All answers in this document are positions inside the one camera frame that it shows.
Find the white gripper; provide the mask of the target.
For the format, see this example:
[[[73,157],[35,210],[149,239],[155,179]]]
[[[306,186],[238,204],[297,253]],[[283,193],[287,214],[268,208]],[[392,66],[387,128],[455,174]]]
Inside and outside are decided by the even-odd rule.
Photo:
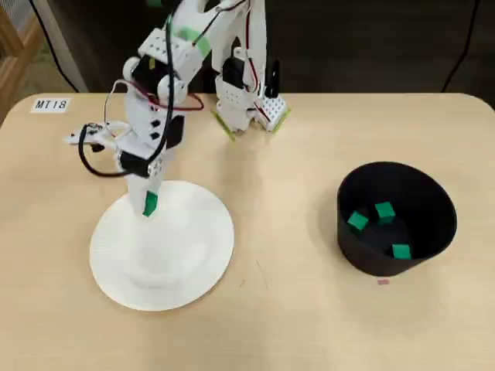
[[[154,113],[131,118],[116,137],[115,164],[118,174],[126,176],[128,197],[135,212],[144,211],[147,190],[159,194],[184,134],[184,115],[173,114],[168,121],[165,114]]]

